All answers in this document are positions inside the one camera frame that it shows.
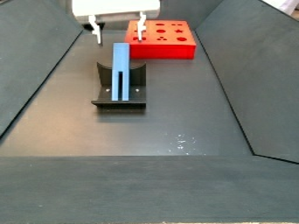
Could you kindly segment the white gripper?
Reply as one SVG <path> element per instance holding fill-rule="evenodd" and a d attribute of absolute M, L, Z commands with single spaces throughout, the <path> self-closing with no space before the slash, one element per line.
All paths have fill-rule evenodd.
<path fill-rule="evenodd" d="M 146 18 L 157 18 L 161 13 L 161 0 L 71 0 L 73 15 L 81 23 L 90 22 L 102 45 L 98 22 L 117 22 L 139 19 L 137 23 L 138 41 L 143 40 Z"/>

